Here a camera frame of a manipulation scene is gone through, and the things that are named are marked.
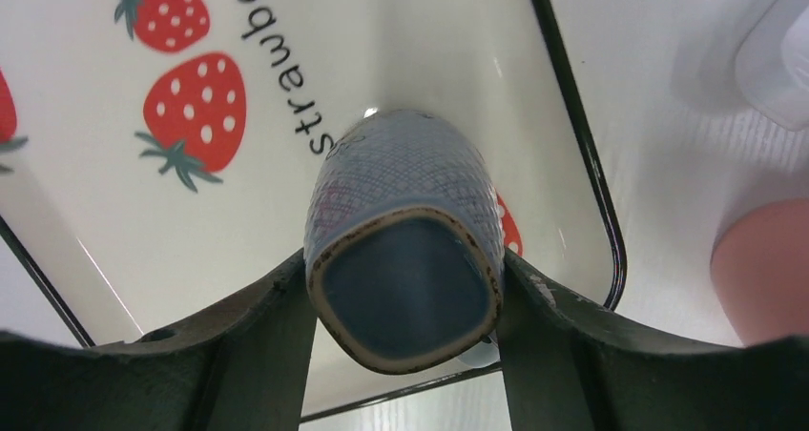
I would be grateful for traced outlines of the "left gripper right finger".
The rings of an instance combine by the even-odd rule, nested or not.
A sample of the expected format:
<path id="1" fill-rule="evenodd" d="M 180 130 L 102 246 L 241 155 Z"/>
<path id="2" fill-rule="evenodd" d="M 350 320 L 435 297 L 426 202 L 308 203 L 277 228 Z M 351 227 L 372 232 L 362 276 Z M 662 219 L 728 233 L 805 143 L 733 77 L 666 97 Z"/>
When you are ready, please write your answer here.
<path id="1" fill-rule="evenodd" d="M 643 325 L 506 256 L 497 327 L 515 430 L 804 430 L 808 340 L 747 348 Z"/>

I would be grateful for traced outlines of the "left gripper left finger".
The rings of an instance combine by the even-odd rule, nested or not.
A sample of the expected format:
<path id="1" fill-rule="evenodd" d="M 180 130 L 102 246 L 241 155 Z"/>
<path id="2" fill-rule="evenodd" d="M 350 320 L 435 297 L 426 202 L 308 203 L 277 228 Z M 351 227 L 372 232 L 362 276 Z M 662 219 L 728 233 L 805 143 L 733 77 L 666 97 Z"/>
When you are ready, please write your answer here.
<path id="1" fill-rule="evenodd" d="M 295 430 L 316 315 L 301 254 L 133 342 L 1 336 L 5 430 Z"/>

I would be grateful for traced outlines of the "grey-blue mug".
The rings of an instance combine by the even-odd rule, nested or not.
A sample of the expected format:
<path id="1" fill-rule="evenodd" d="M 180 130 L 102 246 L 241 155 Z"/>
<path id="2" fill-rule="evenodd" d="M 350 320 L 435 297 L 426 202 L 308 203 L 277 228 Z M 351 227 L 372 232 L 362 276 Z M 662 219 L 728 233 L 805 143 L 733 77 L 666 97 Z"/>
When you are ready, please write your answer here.
<path id="1" fill-rule="evenodd" d="M 484 159 L 440 117 L 375 113 L 322 164 L 304 234 L 308 295 L 371 371 L 423 371 L 485 340 L 504 305 L 505 252 Z"/>

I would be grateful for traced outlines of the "salmon pink mug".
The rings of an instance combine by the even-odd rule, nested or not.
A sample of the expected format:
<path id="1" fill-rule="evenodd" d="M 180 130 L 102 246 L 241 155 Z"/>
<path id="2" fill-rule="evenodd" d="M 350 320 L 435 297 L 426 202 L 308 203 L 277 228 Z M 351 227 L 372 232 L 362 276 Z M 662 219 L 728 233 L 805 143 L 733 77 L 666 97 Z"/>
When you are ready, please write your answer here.
<path id="1" fill-rule="evenodd" d="M 722 309 L 746 345 L 808 334 L 808 200 L 765 204 L 714 248 L 710 272 Z"/>

